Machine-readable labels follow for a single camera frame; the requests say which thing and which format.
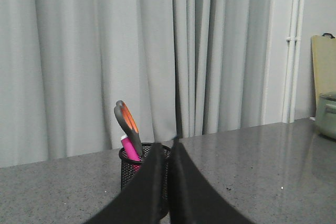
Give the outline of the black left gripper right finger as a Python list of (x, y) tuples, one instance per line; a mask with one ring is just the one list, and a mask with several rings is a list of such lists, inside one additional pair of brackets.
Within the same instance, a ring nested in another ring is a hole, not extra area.
[(252, 223), (210, 185), (177, 138), (169, 157), (167, 185), (171, 223)]

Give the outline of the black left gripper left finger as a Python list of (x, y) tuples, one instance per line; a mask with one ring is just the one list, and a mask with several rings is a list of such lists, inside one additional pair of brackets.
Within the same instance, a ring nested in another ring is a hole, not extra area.
[(116, 198), (86, 223), (159, 223), (164, 151), (160, 143), (145, 143), (147, 155), (134, 177)]

